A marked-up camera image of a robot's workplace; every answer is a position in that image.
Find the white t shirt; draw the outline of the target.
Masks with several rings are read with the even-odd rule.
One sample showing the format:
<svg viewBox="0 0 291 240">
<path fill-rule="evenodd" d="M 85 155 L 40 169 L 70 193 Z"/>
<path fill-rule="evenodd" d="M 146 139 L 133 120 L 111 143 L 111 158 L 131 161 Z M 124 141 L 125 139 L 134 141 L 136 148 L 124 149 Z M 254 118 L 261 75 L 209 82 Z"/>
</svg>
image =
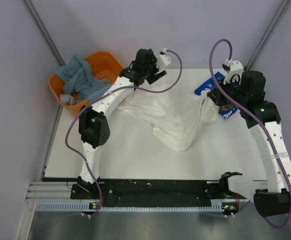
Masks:
<svg viewBox="0 0 291 240">
<path fill-rule="evenodd" d="M 168 84 L 136 90 L 117 109 L 150 124 L 152 135 L 175 152 L 185 151 L 219 116 L 206 93 L 168 89 Z"/>
</svg>

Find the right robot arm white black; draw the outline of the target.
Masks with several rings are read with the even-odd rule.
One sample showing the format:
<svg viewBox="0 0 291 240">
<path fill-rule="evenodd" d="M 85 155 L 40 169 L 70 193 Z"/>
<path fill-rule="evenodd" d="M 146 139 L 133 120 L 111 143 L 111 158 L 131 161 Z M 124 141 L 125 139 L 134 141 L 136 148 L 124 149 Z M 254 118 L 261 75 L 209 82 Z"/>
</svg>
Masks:
<svg viewBox="0 0 291 240">
<path fill-rule="evenodd" d="M 291 219 L 291 160 L 283 135 L 277 106 L 265 99 L 266 78 L 259 71 L 235 74 L 230 82 L 212 76 L 215 87 L 207 96 L 223 107 L 233 104 L 240 111 L 253 136 L 265 169 L 266 180 L 255 181 L 239 172 L 225 172 L 219 183 L 219 193 L 230 198 L 239 194 L 251 201 L 265 219 L 287 214 Z"/>
</svg>

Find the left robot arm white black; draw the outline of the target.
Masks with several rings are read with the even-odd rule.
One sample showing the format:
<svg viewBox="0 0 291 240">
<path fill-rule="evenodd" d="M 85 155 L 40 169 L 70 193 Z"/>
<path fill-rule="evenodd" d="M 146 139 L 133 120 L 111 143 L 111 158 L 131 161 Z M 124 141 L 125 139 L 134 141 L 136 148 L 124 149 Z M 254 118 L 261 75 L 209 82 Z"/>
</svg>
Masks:
<svg viewBox="0 0 291 240">
<path fill-rule="evenodd" d="M 85 163 L 82 164 L 79 178 L 85 182 L 81 192 L 87 198 L 94 198 L 99 192 L 95 181 L 100 177 L 101 146 L 108 141 L 111 133 L 108 118 L 135 87 L 142 85 L 144 81 L 153 84 L 166 75 L 164 68 L 171 61 L 167 49 L 163 49 L 157 56 L 151 49 L 139 49 L 135 60 L 119 73 L 106 92 L 108 96 L 103 95 L 104 99 L 95 102 L 80 115 L 78 131 L 81 135 Z"/>
</svg>

